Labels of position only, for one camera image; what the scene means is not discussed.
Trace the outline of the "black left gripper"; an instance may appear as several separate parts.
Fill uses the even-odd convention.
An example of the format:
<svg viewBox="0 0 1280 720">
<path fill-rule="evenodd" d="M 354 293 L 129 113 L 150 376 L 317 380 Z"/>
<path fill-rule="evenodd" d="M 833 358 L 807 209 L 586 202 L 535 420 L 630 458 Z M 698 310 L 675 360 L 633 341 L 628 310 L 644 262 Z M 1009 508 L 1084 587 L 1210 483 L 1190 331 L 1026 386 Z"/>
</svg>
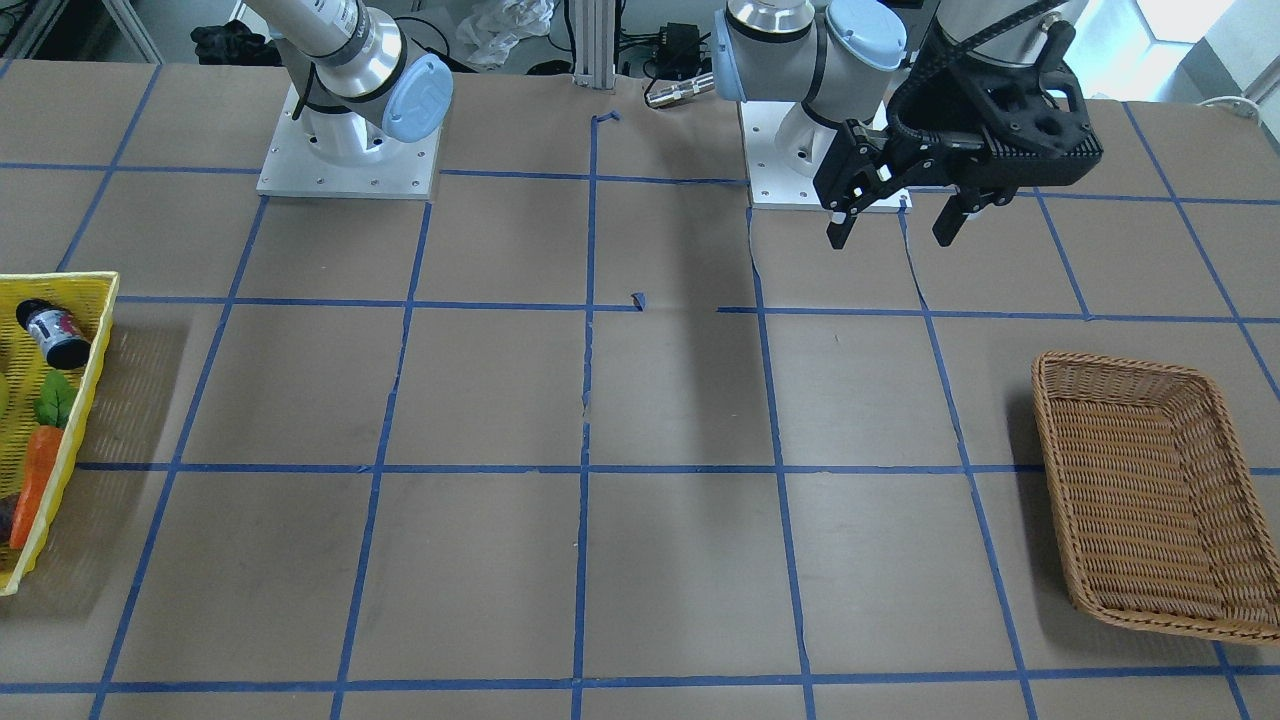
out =
<svg viewBox="0 0 1280 720">
<path fill-rule="evenodd" d="M 826 237 L 845 249 L 856 222 L 906 209 L 905 187 L 956 186 L 932 225 L 950 247 L 966 222 L 1004 208 L 1028 186 L 1069 186 L 1105 150 L 1065 54 L 1070 20 L 1025 20 L 1032 50 L 1001 61 L 934 20 L 886 108 L 883 129 L 855 120 L 836 133 L 813 184 L 828 211 Z"/>
</svg>

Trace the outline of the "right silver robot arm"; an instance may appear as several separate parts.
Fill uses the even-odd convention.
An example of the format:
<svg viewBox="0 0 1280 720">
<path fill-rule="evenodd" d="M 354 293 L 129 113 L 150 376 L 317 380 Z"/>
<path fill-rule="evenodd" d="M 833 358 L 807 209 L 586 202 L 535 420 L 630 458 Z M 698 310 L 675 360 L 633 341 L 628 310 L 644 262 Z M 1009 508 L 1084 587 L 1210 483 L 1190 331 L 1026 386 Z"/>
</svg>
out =
<svg viewBox="0 0 1280 720">
<path fill-rule="evenodd" d="M 439 131 L 454 79 L 443 56 L 416 46 L 388 13 L 362 1 L 248 1 L 280 53 L 300 56 L 300 96 L 324 90 L 394 141 Z"/>
</svg>

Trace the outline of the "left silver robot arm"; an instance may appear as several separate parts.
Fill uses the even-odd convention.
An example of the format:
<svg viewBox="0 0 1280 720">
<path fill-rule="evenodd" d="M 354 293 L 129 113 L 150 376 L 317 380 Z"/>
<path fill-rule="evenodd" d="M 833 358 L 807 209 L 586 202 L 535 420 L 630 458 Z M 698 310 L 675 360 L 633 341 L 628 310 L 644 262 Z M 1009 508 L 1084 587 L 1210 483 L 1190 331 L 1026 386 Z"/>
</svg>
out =
<svg viewBox="0 0 1280 720">
<path fill-rule="evenodd" d="M 933 224 L 1025 187 L 1076 183 L 1105 150 L 1066 61 L 1079 1 L 728 1 L 716 13 L 716 91 L 787 102 L 829 137 L 790 151 L 841 250 L 858 218 L 906 187 L 954 187 Z"/>
</svg>

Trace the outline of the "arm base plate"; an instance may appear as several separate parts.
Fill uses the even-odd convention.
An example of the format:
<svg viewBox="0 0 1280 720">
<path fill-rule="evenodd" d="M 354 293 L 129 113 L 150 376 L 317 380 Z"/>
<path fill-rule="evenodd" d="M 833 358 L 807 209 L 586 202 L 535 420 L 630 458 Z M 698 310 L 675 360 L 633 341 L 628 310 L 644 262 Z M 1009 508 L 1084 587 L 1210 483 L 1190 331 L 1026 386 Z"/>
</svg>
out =
<svg viewBox="0 0 1280 720">
<path fill-rule="evenodd" d="M 443 129 L 406 143 L 352 113 L 305 108 L 294 119 L 297 101 L 296 88 L 288 88 L 259 173 L 257 193 L 282 199 L 431 199 Z"/>
<path fill-rule="evenodd" d="M 836 129 L 813 120 L 797 102 L 741 102 L 739 118 L 751 206 L 822 211 L 813 179 Z"/>
</svg>

